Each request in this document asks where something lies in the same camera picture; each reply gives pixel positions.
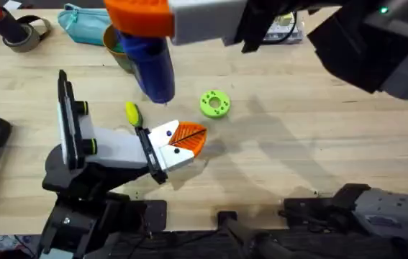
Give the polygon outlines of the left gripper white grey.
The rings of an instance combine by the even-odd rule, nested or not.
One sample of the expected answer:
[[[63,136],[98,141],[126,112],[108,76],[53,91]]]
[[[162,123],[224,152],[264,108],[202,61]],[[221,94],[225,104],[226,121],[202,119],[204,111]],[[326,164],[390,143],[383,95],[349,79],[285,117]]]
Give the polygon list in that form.
[[[153,128],[137,128],[131,135],[93,126],[89,116],[78,121],[72,133],[69,119],[60,119],[60,144],[45,161],[42,187],[57,194],[106,194],[150,174],[159,183],[166,172],[190,162],[201,152],[206,127],[173,120]],[[158,159],[153,145],[158,147]]]

